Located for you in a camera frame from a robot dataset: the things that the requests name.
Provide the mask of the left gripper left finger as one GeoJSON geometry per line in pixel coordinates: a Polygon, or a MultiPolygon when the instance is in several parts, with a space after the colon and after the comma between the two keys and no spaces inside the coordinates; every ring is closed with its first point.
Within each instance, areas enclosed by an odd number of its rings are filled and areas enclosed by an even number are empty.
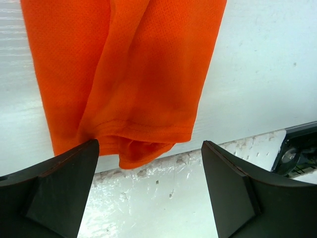
{"type": "Polygon", "coordinates": [[[2,238],[78,236],[95,174],[99,142],[71,150],[0,178],[2,238]]]}

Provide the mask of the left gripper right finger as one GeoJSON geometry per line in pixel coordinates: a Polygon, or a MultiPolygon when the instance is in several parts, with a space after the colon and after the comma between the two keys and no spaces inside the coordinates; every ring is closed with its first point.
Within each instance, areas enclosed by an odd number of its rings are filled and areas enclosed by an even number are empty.
{"type": "Polygon", "coordinates": [[[201,148],[220,238],[314,238],[317,187],[264,170],[220,146],[201,148]]]}

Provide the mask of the orange t shirt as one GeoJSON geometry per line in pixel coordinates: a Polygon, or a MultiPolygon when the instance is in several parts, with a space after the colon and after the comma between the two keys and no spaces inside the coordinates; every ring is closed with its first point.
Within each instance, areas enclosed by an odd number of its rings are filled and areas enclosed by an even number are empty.
{"type": "Polygon", "coordinates": [[[191,140],[224,0],[23,0],[55,155],[133,169],[191,140]]]}

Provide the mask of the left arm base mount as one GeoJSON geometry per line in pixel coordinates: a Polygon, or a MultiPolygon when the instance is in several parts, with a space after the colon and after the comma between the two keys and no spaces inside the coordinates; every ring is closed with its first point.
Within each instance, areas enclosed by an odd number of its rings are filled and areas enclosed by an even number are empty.
{"type": "Polygon", "coordinates": [[[317,123],[286,129],[271,172],[293,178],[317,169],[317,123]]]}

